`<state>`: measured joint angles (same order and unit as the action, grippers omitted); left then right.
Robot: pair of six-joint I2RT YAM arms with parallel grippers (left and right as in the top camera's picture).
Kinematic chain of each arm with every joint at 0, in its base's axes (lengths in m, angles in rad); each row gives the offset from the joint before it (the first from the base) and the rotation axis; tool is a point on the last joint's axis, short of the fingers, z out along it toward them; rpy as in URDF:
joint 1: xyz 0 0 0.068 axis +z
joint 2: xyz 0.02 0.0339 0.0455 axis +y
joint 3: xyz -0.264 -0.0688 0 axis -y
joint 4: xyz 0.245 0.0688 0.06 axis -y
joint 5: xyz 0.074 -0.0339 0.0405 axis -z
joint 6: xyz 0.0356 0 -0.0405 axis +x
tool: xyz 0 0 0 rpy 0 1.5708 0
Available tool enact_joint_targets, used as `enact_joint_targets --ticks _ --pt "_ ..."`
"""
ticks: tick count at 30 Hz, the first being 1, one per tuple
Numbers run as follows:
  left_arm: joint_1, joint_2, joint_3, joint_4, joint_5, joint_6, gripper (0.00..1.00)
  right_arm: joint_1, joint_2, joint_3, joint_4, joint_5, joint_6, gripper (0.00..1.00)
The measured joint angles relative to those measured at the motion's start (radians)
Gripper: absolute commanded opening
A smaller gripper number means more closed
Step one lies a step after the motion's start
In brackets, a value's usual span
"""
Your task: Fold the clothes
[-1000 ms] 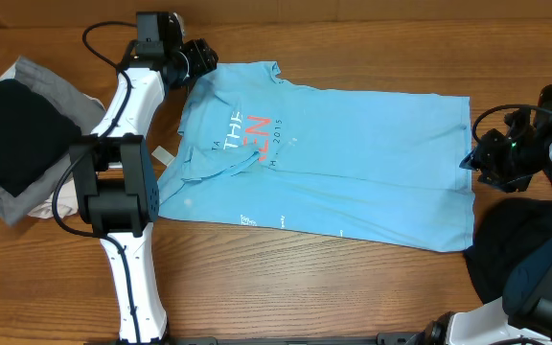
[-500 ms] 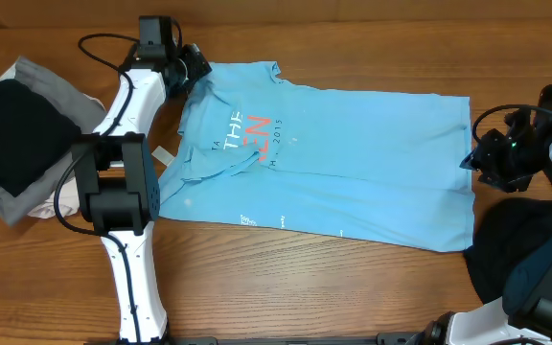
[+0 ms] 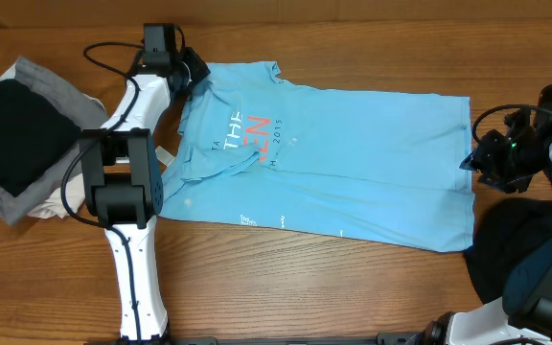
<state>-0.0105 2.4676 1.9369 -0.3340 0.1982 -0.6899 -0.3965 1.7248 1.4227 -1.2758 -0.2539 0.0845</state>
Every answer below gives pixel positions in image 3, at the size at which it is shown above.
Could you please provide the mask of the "light blue printed t-shirt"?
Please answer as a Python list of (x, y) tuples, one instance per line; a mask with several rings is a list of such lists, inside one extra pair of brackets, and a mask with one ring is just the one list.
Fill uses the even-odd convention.
[(211, 65), (163, 172), (164, 218), (437, 252), (472, 244), (468, 98), (317, 89), (280, 72)]

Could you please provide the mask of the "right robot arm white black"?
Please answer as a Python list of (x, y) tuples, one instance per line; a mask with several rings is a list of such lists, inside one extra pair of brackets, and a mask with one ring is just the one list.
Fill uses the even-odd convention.
[[(543, 172), (552, 185), (552, 84), (536, 105), (505, 104), (507, 133), (474, 140), (461, 163), (479, 182), (511, 194)], [(502, 295), (467, 312), (448, 312), (419, 333), (379, 334), (378, 344), (552, 344), (552, 236), (509, 274)]]

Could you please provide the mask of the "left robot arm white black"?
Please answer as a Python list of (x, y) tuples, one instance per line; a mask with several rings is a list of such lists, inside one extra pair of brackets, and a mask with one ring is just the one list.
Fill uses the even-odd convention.
[(170, 324), (158, 283), (155, 232), (163, 182), (152, 133), (160, 116), (209, 69), (192, 48), (159, 64), (140, 52), (112, 116), (80, 140), (85, 201), (109, 242), (121, 299), (120, 344), (168, 344)]

